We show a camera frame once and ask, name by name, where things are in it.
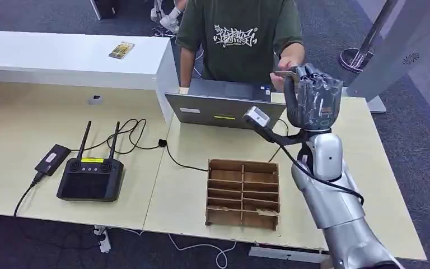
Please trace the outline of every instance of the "yellow label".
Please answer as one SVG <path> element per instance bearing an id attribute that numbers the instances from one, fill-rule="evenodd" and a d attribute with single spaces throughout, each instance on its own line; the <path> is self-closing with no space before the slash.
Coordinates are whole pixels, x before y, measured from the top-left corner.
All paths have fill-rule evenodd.
<path id="1" fill-rule="evenodd" d="M 231 119 L 231 120 L 235 120 L 235 117 L 227 117 L 227 116 L 213 116 L 216 119 Z"/>
<path id="2" fill-rule="evenodd" d="M 105 159 L 98 158 L 82 158 L 82 163 L 103 163 Z"/>

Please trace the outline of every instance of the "laptop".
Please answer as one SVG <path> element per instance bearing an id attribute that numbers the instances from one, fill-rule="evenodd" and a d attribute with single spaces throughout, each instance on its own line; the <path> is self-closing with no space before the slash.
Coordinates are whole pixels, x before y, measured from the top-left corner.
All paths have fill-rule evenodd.
<path id="1" fill-rule="evenodd" d="M 192 79 L 189 95 L 271 101 L 271 85 Z"/>
<path id="2" fill-rule="evenodd" d="M 272 128 L 286 109 L 285 104 L 265 101 L 172 94 L 169 92 L 166 92 L 165 95 L 175 115 L 183 123 L 251 129 L 243 120 L 243 115 L 255 105 L 269 116 L 268 127 Z"/>

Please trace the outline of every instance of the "person's arm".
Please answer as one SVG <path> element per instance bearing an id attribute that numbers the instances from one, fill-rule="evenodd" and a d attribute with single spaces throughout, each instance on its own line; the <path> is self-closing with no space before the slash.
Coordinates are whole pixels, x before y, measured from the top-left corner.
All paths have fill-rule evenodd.
<path id="1" fill-rule="evenodd" d="M 189 87 L 192 80 L 195 53 L 189 49 L 181 48 L 180 51 L 180 86 Z"/>
<path id="2" fill-rule="evenodd" d="M 286 71 L 304 61 L 304 46 L 302 42 L 301 22 L 294 0 L 284 0 L 283 7 L 276 24 L 276 34 L 273 40 L 273 48 L 280 56 L 278 67 Z M 274 87 L 283 91 L 284 79 L 269 74 Z"/>
<path id="3" fill-rule="evenodd" d="M 201 0 L 188 0 L 182 23 L 177 34 L 176 44 L 180 51 L 180 86 L 189 87 L 192 80 L 195 54 L 202 38 L 203 21 Z"/>

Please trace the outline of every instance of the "gray carpet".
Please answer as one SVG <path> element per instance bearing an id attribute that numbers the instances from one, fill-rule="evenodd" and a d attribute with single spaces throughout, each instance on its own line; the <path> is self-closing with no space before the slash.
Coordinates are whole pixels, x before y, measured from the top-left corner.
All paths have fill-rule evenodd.
<path id="1" fill-rule="evenodd" d="M 338 53 L 358 45 L 371 22 L 355 0 L 297 0 L 307 47 L 307 60 L 349 84 L 355 75 L 337 62 Z M 97 22 L 87 0 L 0 0 L 0 30 L 103 35 L 147 35 L 152 27 L 150 3 L 123 2 L 116 20 Z M 179 49 L 174 47 L 178 62 Z M 398 180 L 428 262 L 402 261 L 407 268 L 430 268 L 430 107 L 409 77 L 381 96 L 388 113 L 374 116 L 386 153 Z M 32 236 L 66 247 L 95 244 L 91 227 L 40 220 L 0 217 L 0 268 L 216 268 L 212 249 L 177 251 L 168 237 L 141 237 L 110 230 L 113 250 L 62 250 L 27 240 L 17 224 Z M 181 246 L 230 242 L 176 236 Z M 229 268 L 317 268 L 317 265 L 248 257 L 248 244 L 228 253 Z"/>

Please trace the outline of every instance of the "white cable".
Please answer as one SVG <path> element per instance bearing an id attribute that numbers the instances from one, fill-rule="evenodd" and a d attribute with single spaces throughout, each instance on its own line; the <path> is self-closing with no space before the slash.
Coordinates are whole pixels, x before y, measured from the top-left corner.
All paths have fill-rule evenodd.
<path id="1" fill-rule="evenodd" d="M 126 228 L 120 228 L 120 227 L 108 227 L 108 229 L 121 229 L 121 230 L 128 231 L 128 232 L 130 232 L 130 233 L 133 233 L 133 234 L 137 234 L 137 235 L 139 235 L 139 236 L 141 236 L 141 234 L 142 234 L 142 233 L 144 233 L 144 231 L 141 231 L 140 233 L 138 233 L 138 232 L 137 232 L 137 231 L 135 231 L 135 230 L 126 229 Z"/>
<path id="2" fill-rule="evenodd" d="M 196 61 L 203 56 L 204 50 L 202 49 L 202 53 L 195 59 Z"/>
<path id="3" fill-rule="evenodd" d="M 186 249 L 196 248 L 196 247 L 211 247 L 211 248 L 214 248 L 214 249 L 218 250 L 218 251 L 219 251 L 219 253 L 217 254 L 217 256 L 216 256 L 216 258 L 215 258 L 215 263 L 217 264 L 218 268 L 220 268 L 220 269 L 225 269 L 225 268 L 227 268 L 227 266 L 228 266 L 228 258 L 227 258 L 227 255 L 226 255 L 225 253 L 227 253 L 227 252 L 229 252 L 229 251 L 232 251 L 232 250 L 236 247 L 236 241 L 235 241 L 235 243 L 233 244 L 233 247 L 231 247 L 231 248 L 229 248 L 229 249 L 225 249 L 224 251 L 223 251 L 221 248 L 217 247 L 216 245 L 210 245 L 210 244 L 198 244 L 198 245 L 191 245 L 191 246 L 188 246 L 188 247 L 185 247 L 185 248 L 179 248 L 179 247 L 177 246 L 177 244 L 174 242 L 174 240 L 172 239 L 171 234 L 168 234 L 168 236 L 169 236 L 169 238 L 171 239 L 172 244 L 174 244 L 174 247 L 175 247 L 178 251 L 184 251 L 184 250 L 186 250 Z M 218 258 L 220 257 L 220 255 L 223 255 L 223 257 L 224 257 L 224 259 L 225 259 L 225 265 L 224 265 L 224 266 L 221 266 L 221 265 L 218 263 Z"/>
<path id="4" fill-rule="evenodd" d="M 196 71 L 196 73 L 199 75 L 199 77 L 202 77 L 202 74 L 200 74 L 200 72 L 197 70 L 197 68 L 194 66 L 194 70 Z"/>

